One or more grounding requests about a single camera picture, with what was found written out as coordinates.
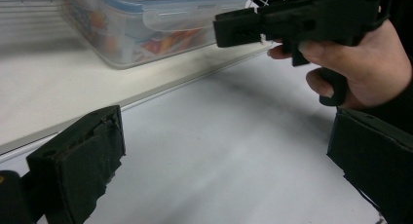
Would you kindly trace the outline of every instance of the plastic container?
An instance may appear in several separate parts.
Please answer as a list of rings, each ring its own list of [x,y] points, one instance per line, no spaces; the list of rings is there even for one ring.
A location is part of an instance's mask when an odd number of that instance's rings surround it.
[[[215,42],[212,21],[246,0],[63,0],[62,11],[95,50],[127,68]]]

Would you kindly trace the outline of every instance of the black sleeve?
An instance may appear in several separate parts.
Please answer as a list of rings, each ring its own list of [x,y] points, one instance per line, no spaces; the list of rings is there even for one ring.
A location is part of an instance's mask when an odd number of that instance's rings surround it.
[[[413,56],[413,0],[393,0],[390,14],[404,50]]]
[[[413,82],[396,98],[362,112],[373,115],[398,129],[413,134]]]

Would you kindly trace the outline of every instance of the white table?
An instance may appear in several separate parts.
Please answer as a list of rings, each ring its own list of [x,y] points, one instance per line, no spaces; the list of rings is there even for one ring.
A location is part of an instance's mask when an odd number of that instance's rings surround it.
[[[289,63],[256,56],[125,107],[127,156],[86,223],[376,223],[325,156],[335,111],[312,67]]]

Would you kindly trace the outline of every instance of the finger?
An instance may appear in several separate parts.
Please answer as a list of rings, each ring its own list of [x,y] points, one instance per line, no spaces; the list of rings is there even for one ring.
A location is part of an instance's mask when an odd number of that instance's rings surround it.
[[[321,77],[321,69],[312,70],[307,73],[306,80],[310,88],[322,96],[332,98],[334,95],[333,87]]]
[[[299,50],[309,62],[330,68],[346,77],[359,71],[363,53],[356,47],[342,46],[333,42],[300,43]]]
[[[267,52],[267,55],[273,59],[285,59],[291,57],[291,54],[286,54],[282,51],[282,45],[275,46]]]

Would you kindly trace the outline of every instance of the gun trigger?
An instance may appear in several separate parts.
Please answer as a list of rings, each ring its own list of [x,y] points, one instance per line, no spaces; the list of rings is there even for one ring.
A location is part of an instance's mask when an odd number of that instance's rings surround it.
[[[292,66],[305,65],[305,64],[310,63],[304,58],[303,54],[301,54],[301,52],[298,51],[298,44],[295,44],[292,46],[291,55],[292,55]]]

